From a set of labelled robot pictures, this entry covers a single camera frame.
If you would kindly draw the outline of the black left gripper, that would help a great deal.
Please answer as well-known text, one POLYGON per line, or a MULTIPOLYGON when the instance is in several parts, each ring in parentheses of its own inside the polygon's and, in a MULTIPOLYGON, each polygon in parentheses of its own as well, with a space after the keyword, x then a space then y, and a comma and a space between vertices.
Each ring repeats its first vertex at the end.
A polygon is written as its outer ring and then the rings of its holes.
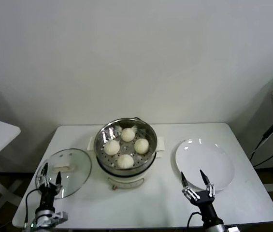
POLYGON ((36 176, 36 186, 39 187, 39 191, 41 192, 41 200, 39 205, 39 210, 51 210, 55 211, 53 206, 54 198, 58 192, 62 189, 62 178, 61 172, 58 172, 56 176, 55 185, 52 183, 48 184, 48 162, 44 164, 41 168, 40 172, 36 176))

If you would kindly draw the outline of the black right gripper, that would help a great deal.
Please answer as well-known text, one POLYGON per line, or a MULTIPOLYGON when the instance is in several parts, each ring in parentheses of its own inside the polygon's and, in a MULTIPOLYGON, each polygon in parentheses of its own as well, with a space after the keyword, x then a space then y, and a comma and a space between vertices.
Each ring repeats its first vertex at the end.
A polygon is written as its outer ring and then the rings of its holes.
POLYGON ((208 176, 202 170, 200 170, 200 173, 203 182, 206 185, 206 190, 196 193, 189 186, 185 175, 181 172, 181 183, 183 185, 182 193, 191 201, 192 205, 199 208, 204 223, 222 223, 222 219, 218 217, 213 206, 215 200, 215 187, 211 184, 208 176))

